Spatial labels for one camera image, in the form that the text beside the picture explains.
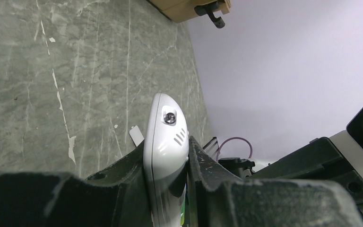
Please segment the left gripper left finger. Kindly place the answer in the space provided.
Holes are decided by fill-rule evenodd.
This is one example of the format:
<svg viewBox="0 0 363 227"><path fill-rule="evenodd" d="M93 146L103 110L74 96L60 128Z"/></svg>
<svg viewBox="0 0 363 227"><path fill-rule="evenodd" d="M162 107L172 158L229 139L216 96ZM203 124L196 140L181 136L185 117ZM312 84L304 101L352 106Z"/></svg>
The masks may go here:
<svg viewBox="0 0 363 227"><path fill-rule="evenodd" d="M81 179L67 172L0 173L0 227L149 227L143 144Z"/></svg>

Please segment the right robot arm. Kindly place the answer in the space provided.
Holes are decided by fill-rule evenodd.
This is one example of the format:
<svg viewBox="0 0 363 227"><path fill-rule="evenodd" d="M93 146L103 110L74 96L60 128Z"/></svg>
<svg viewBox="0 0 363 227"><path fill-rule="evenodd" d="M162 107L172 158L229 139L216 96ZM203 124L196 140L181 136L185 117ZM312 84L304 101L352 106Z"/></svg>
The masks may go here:
<svg viewBox="0 0 363 227"><path fill-rule="evenodd" d="M221 158L219 164L242 179L252 176L260 179L329 180L343 186L356 204L363 204L363 177L327 137L277 160L266 162L261 170L254 170L259 161L238 157Z"/></svg>

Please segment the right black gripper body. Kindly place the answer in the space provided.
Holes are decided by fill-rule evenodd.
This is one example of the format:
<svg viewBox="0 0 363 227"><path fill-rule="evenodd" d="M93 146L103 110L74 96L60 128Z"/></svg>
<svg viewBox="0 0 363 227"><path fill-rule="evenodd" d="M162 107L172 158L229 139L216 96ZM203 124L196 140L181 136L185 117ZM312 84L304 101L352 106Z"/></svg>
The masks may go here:
<svg viewBox="0 0 363 227"><path fill-rule="evenodd" d="M350 193L356 204L363 204L363 177L326 137L255 172L251 178L334 181Z"/></svg>

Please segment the small green battery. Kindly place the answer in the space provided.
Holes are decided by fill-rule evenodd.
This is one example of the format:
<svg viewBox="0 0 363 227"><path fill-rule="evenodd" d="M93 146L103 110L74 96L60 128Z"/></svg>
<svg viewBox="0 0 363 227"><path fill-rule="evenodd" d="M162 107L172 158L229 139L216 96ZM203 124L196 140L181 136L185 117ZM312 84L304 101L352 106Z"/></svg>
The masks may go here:
<svg viewBox="0 0 363 227"><path fill-rule="evenodd" d="M186 201L184 200L181 206L181 223L180 223L180 227L184 226L185 223L185 203Z"/></svg>

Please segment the white battery compartment cover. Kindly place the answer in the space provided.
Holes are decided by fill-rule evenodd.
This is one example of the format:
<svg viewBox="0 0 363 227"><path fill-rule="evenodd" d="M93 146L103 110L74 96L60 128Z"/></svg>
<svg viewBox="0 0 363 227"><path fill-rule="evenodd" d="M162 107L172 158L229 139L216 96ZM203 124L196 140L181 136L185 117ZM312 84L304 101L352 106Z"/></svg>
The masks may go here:
<svg viewBox="0 0 363 227"><path fill-rule="evenodd" d="M138 147L145 139L140 128L137 125L131 127L131 129L129 130L129 136L135 147Z"/></svg>

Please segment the white remote control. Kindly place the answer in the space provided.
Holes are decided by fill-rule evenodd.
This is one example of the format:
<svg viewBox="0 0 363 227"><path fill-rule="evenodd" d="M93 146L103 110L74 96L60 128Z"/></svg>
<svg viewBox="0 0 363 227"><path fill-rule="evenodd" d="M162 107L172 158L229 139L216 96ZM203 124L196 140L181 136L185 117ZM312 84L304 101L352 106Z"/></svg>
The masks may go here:
<svg viewBox="0 0 363 227"><path fill-rule="evenodd" d="M172 97L157 93L150 109L143 151L155 227L180 227L188 160L189 131L185 116Z"/></svg>

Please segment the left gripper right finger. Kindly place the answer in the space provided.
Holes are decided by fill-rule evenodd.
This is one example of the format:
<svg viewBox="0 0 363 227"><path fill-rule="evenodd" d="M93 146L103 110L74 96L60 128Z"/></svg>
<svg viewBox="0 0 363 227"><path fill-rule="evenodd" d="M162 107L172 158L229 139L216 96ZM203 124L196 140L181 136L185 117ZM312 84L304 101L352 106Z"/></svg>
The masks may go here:
<svg viewBox="0 0 363 227"><path fill-rule="evenodd" d="M354 200L338 183L241 179L189 138L188 198L193 227L362 227Z"/></svg>

